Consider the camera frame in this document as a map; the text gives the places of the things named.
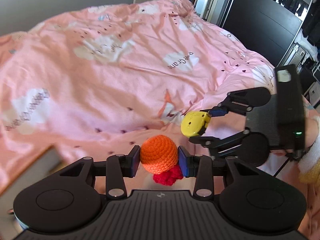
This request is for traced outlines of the person right hand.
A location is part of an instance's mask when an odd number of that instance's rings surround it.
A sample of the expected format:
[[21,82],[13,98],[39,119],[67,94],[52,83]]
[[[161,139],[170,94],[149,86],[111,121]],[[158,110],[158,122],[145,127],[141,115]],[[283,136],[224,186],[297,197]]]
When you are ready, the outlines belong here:
[[303,98],[305,111],[305,144],[307,153],[298,163],[300,181],[319,186],[319,114]]

